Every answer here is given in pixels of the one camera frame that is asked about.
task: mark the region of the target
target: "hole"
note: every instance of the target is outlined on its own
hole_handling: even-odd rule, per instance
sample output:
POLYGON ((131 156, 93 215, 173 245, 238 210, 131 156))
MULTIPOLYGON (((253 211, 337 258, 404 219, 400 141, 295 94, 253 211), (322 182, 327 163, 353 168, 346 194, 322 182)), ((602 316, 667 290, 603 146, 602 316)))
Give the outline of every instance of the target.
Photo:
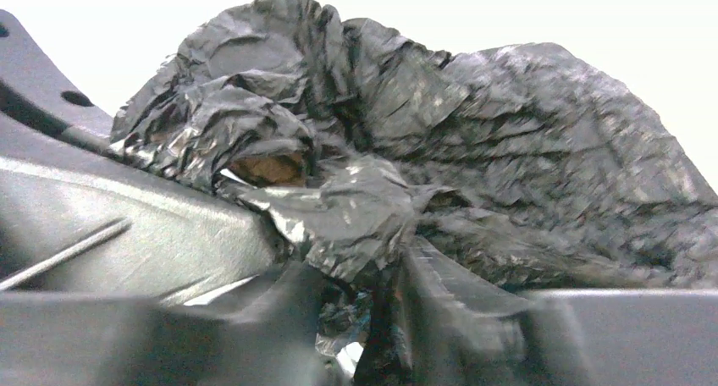
POLYGON ((87 98, 87 96, 81 92, 63 91, 60 95, 70 104, 79 105, 80 107, 95 107, 95 104, 90 101, 90 98, 87 98))

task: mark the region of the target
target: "white background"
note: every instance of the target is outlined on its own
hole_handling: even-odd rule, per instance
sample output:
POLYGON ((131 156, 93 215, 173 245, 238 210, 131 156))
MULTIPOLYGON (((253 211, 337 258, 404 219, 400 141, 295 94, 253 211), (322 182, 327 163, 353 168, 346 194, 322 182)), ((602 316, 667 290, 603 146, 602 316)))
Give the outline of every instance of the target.
MULTIPOLYGON (((114 114, 198 25, 252 0, 0 0, 114 114)), ((718 0, 318 0, 432 49, 553 41, 654 108, 718 189, 718 0)))

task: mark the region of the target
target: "garbage bag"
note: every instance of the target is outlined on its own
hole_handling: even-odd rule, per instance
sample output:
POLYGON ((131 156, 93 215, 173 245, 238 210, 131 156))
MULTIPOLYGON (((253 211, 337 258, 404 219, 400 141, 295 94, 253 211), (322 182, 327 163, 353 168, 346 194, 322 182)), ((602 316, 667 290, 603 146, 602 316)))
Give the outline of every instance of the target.
POLYGON ((111 140, 353 284, 413 235, 506 289, 718 282, 715 192, 655 111, 556 44, 433 52, 256 0, 187 36, 111 140))
POLYGON ((372 298, 366 290, 349 298, 323 300, 319 316, 317 350, 326 356, 337 356, 347 345, 358 342, 364 345, 370 332, 372 298))

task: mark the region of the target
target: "brown object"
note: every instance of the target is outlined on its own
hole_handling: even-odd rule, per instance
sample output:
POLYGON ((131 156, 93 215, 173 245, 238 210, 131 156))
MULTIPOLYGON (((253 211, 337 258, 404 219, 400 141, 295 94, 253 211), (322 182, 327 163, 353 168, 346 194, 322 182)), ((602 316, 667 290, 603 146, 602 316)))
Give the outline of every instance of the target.
POLYGON ((369 338, 369 333, 366 331, 361 331, 359 335, 356 337, 356 342, 358 342, 362 348, 367 345, 367 339, 369 338))
POLYGON ((257 187, 307 185, 304 158, 300 153, 275 157, 247 157, 233 162, 228 169, 257 187))

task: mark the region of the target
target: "crumpled plastic bag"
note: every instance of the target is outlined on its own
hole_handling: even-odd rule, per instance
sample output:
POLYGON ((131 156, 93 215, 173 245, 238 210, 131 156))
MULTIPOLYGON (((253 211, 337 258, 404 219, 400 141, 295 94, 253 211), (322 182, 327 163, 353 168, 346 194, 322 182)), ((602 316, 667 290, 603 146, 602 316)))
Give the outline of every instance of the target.
POLYGON ((319 317, 317 350, 326 356, 337 356, 353 342, 364 346, 370 331, 372 306, 367 291, 360 291, 351 299, 340 297, 324 302, 319 317))
POLYGON ((718 283, 715 192, 651 108, 555 44, 432 52, 256 0, 182 41, 111 139, 358 287, 413 235, 511 290, 718 283))

